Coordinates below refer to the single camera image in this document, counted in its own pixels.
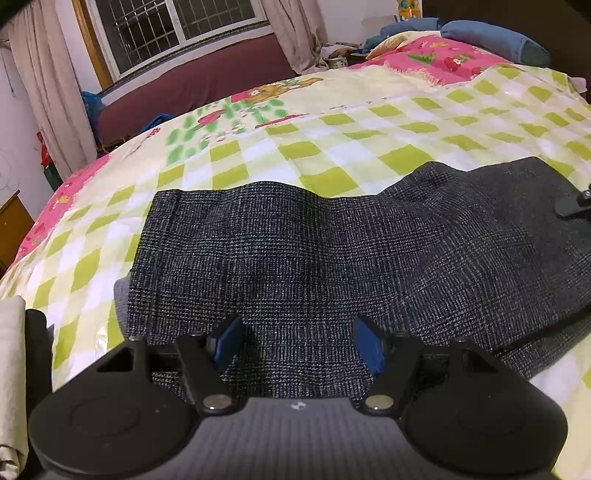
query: brown wooden drawer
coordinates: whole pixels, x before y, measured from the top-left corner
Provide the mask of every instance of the brown wooden drawer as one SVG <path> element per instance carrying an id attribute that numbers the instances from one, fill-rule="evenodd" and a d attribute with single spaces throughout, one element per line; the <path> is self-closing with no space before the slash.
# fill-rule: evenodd
<path id="1" fill-rule="evenodd" d="M 0 264 L 9 266 L 17 256 L 18 247 L 29 230 L 33 219 L 18 198 L 17 190 L 0 207 Z"/>

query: curtain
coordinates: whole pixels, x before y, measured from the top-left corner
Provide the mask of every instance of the curtain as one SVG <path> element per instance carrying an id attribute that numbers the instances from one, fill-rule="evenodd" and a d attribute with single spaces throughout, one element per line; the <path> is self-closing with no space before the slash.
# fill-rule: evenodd
<path id="1" fill-rule="evenodd" d="M 47 149 L 63 179 L 96 159 L 96 144 L 57 18 L 56 0 L 34 0 L 8 37 Z"/>
<path id="2" fill-rule="evenodd" d="M 291 68 L 299 74 L 328 66 L 320 56 L 326 30 L 316 0 L 262 0 L 263 8 Z"/>

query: hanging cord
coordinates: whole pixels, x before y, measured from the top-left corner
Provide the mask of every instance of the hanging cord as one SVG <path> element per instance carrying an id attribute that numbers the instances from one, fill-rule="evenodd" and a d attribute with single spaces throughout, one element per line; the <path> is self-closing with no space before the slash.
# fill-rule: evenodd
<path id="1" fill-rule="evenodd" d="M 17 96 L 14 94 L 14 88 L 12 87 L 12 82 L 10 81 L 10 75 L 8 74 L 8 69 L 6 67 L 6 61 L 4 60 L 4 53 L 2 50 L 3 49 L 0 47 L 0 56 L 2 57 L 2 65 L 4 65 L 4 71 L 6 72 L 6 79 L 8 80 L 8 86 L 10 87 L 10 93 L 12 93 L 12 96 L 16 98 Z"/>

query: metal window grille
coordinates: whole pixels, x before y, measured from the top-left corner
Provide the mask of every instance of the metal window grille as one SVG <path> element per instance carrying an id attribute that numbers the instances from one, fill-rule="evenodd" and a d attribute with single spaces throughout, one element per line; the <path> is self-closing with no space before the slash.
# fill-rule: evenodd
<path id="1" fill-rule="evenodd" d="M 250 0 L 96 0 L 96 6 L 121 73 L 190 38 L 255 18 Z"/>

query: window frame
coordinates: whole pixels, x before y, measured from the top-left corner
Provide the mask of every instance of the window frame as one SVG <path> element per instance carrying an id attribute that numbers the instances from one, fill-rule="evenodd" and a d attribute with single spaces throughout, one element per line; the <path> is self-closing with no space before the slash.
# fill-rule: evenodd
<path id="1" fill-rule="evenodd" d="M 248 20 L 242 20 L 240 22 L 237 22 L 237 23 L 234 23 L 231 25 L 227 25 L 225 27 L 211 30 L 211 31 L 204 33 L 202 35 L 198 35 L 197 37 L 187 39 L 185 37 L 180 18 L 178 16 L 178 12 L 174 6 L 174 0 L 161 0 L 161 1 L 164 1 L 166 3 L 168 14 L 170 15 L 170 20 L 172 20 L 172 23 L 173 23 L 174 32 L 176 33 L 177 38 L 178 38 L 178 45 L 175 47 L 169 48 L 168 50 L 165 50 L 161 53 L 158 53 L 157 55 L 154 55 L 153 57 L 148 58 L 148 60 L 144 60 L 142 63 L 138 63 L 134 67 L 131 67 L 129 70 L 126 70 L 125 72 L 122 73 L 119 70 L 119 67 L 117 66 L 115 56 L 113 55 L 113 51 L 111 50 L 111 45 L 109 44 L 109 40 L 108 40 L 106 31 L 105 31 L 105 28 L 103 26 L 103 22 L 100 17 L 99 9 L 96 5 L 96 0 L 86 0 L 86 5 L 88 7 L 88 11 L 90 14 L 90 20 L 91 20 L 92 25 L 95 29 L 95 32 L 97 33 L 97 40 L 100 45 L 100 49 L 102 50 L 103 55 L 105 56 L 105 63 L 106 63 L 107 68 L 109 69 L 109 72 L 111 73 L 111 76 L 113 77 L 113 80 L 115 82 L 125 78 L 127 75 L 133 74 L 133 73 L 137 72 L 138 70 L 143 69 L 146 65 L 149 65 L 152 62 L 158 61 L 161 58 L 168 56 L 171 53 L 174 53 L 175 51 L 182 50 L 183 48 L 186 48 L 187 46 L 202 42 L 203 40 L 206 40 L 207 38 L 213 37 L 215 35 L 219 35 L 220 33 L 228 32 L 230 30 L 237 30 L 242 27 L 246 27 L 247 25 L 259 23 L 259 22 L 265 21 L 267 19 L 267 16 L 265 15 L 265 11 L 264 11 L 263 6 L 261 4 L 261 0 L 249 0 L 252 5 L 252 10 L 255 14 L 255 16 L 253 18 L 250 18 Z"/>

